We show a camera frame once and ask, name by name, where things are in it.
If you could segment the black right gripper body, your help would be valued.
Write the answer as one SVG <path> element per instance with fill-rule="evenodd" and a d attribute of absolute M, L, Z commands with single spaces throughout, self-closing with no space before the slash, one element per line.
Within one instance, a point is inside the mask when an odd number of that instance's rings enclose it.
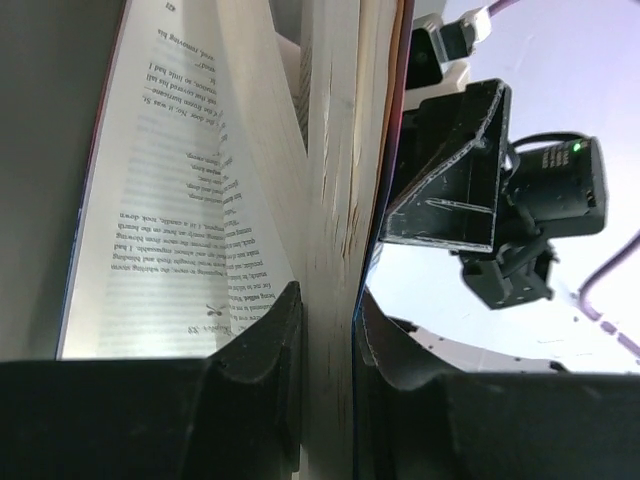
<path fill-rule="evenodd" d="M 607 218 L 597 138 L 535 134 L 510 143 L 506 156 L 494 247 L 459 255 L 464 283 L 491 310 L 552 299 L 552 240 L 598 234 Z"/>

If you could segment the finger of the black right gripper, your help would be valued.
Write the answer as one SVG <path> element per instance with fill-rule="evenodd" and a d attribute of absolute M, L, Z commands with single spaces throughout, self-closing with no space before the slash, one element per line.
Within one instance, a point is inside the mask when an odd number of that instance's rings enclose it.
<path fill-rule="evenodd" d="M 510 105 L 492 79 L 404 112 L 380 241 L 493 248 Z"/>

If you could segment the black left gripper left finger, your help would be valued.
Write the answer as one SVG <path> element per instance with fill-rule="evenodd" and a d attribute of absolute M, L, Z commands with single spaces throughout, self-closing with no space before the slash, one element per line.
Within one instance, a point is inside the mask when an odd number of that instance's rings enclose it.
<path fill-rule="evenodd" d="M 5 479 L 288 479 L 300 465 L 297 283 L 207 358 L 1 367 Z"/>

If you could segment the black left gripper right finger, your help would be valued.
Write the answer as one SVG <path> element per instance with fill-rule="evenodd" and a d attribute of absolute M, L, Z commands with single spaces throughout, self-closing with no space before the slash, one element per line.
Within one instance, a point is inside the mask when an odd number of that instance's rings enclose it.
<path fill-rule="evenodd" d="M 466 373 L 370 295 L 355 323 L 359 479 L 635 479 L 639 379 Z"/>

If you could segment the blue bottom book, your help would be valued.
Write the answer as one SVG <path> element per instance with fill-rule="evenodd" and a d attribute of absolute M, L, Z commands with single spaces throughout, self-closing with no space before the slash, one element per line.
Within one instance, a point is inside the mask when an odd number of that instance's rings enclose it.
<path fill-rule="evenodd" d="M 403 85 L 405 1 L 129 1 L 58 357 L 202 357 L 298 281 L 301 477 L 354 473 L 351 329 Z"/>

